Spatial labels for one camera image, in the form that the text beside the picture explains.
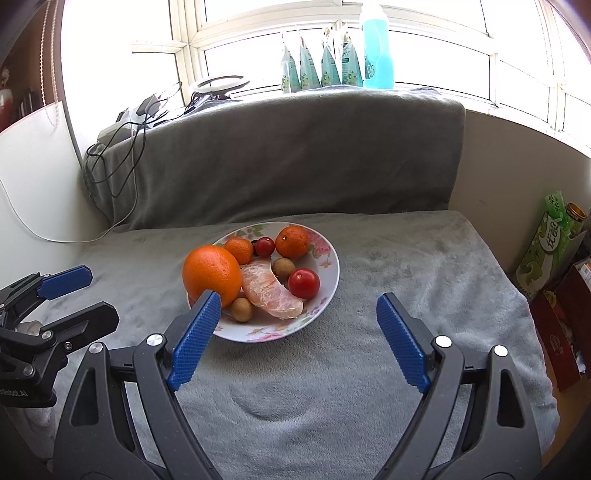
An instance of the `cherry tomato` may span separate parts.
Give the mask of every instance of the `cherry tomato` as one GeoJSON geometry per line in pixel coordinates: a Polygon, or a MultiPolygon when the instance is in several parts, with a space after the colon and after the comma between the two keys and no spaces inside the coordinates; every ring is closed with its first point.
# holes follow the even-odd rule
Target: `cherry tomato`
{"type": "Polygon", "coordinates": [[[287,286],[296,297],[310,299],[318,293],[320,279],[313,270],[299,268],[290,275],[287,286]]]}
{"type": "Polygon", "coordinates": [[[256,241],[255,250],[259,257],[270,257],[275,251],[275,242],[271,238],[263,236],[256,241]]]}

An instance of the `gray blanket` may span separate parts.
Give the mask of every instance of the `gray blanket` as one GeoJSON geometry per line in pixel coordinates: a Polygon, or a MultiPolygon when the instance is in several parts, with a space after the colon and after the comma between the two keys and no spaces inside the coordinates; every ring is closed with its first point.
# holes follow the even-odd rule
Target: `gray blanket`
{"type": "MultiPolygon", "coordinates": [[[[531,401],[540,447],[558,425],[556,402],[526,300],[506,278],[471,224],[457,212],[303,215],[340,258],[334,299],[311,325],[269,343],[212,338],[193,380],[177,396],[191,427],[224,478],[351,479],[374,477],[400,439],[420,399],[404,381],[375,318],[379,295],[393,291],[411,315],[460,346],[506,345],[531,401]]],[[[162,332],[187,310],[180,280],[185,255],[237,225],[108,235],[80,256],[91,287],[51,302],[44,320],[99,300],[121,316],[106,338],[113,348],[162,332]]],[[[83,352],[59,375],[53,433],[83,352]]],[[[449,458],[468,390],[462,390],[437,458],[449,458]]],[[[131,398],[149,459],[159,462],[131,398]]]]}
{"type": "Polygon", "coordinates": [[[464,117],[461,103],[433,90],[320,89],[158,126],[141,157],[138,139],[125,159],[126,140],[104,152],[104,163],[88,158],[83,174],[110,223],[133,210],[129,229],[445,210],[464,117]],[[134,209],[133,176],[124,182],[138,159],[134,209]]]}

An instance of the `blue bottle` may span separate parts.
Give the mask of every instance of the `blue bottle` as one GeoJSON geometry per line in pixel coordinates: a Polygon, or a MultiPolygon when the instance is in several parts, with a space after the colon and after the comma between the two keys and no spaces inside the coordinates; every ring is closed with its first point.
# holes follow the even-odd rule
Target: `blue bottle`
{"type": "Polygon", "coordinates": [[[365,86],[394,88],[394,62],[390,55],[388,17],[378,0],[366,0],[359,19],[365,39],[365,86]]]}

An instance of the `screw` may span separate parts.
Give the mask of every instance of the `screw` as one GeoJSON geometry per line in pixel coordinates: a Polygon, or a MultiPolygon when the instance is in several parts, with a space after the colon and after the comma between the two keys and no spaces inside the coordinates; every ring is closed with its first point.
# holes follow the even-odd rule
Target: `screw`
{"type": "Polygon", "coordinates": [[[441,348],[448,348],[452,346],[452,339],[446,337],[445,335],[440,335],[435,338],[435,343],[438,344],[441,348]]]}
{"type": "Polygon", "coordinates": [[[99,353],[103,351],[103,344],[100,342],[93,343],[88,347],[90,353],[99,353]]]}
{"type": "Polygon", "coordinates": [[[507,356],[509,354],[509,350],[507,350],[507,348],[503,345],[495,345],[495,347],[493,348],[493,351],[498,356],[507,356]]]}
{"type": "Polygon", "coordinates": [[[160,345],[163,342],[163,340],[164,340],[164,337],[162,337],[162,335],[160,335],[159,333],[153,333],[152,335],[150,335],[148,337],[146,342],[150,346],[156,346],[156,345],[160,345]]]}

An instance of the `plate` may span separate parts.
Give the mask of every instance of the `plate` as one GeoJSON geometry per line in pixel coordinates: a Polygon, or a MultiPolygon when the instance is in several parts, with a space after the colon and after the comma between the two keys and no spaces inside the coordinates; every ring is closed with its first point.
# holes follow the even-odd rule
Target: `plate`
{"type": "MultiPolygon", "coordinates": [[[[298,224],[288,222],[257,223],[239,228],[220,238],[214,244],[223,247],[231,238],[255,240],[262,236],[268,236],[274,240],[281,230],[290,225],[298,224]]],[[[316,296],[313,299],[305,300],[304,311],[293,319],[281,320],[262,309],[255,308],[255,314],[249,322],[239,323],[228,312],[222,310],[220,321],[213,332],[214,335],[233,342],[269,342],[302,330],[324,311],[332,300],[339,283],[339,257],[337,257],[335,248],[323,235],[305,225],[298,226],[304,228],[308,233],[310,248],[306,255],[294,261],[295,267],[309,268],[318,274],[320,290],[316,296]]],[[[280,256],[274,252],[271,261],[275,261],[280,256]]]]}

